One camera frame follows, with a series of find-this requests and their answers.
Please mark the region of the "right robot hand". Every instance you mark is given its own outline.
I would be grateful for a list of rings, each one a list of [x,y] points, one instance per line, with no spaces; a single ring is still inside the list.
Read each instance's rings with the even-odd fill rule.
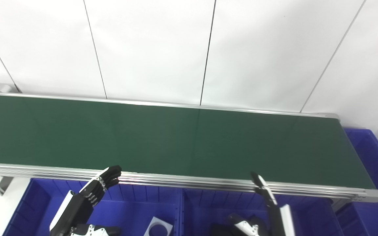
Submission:
[[[288,204],[279,206],[271,188],[262,176],[251,172],[254,191],[264,199],[270,227],[261,218],[252,215],[249,219],[231,213],[227,218],[237,236],[294,236],[295,228]]]

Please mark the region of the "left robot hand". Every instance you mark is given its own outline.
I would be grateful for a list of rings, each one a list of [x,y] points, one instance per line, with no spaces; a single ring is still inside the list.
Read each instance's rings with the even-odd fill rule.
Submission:
[[[119,165],[107,167],[93,176],[79,192],[69,190],[50,223],[49,235],[120,236],[120,227],[89,224],[88,220],[106,191],[119,183],[121,171]]]

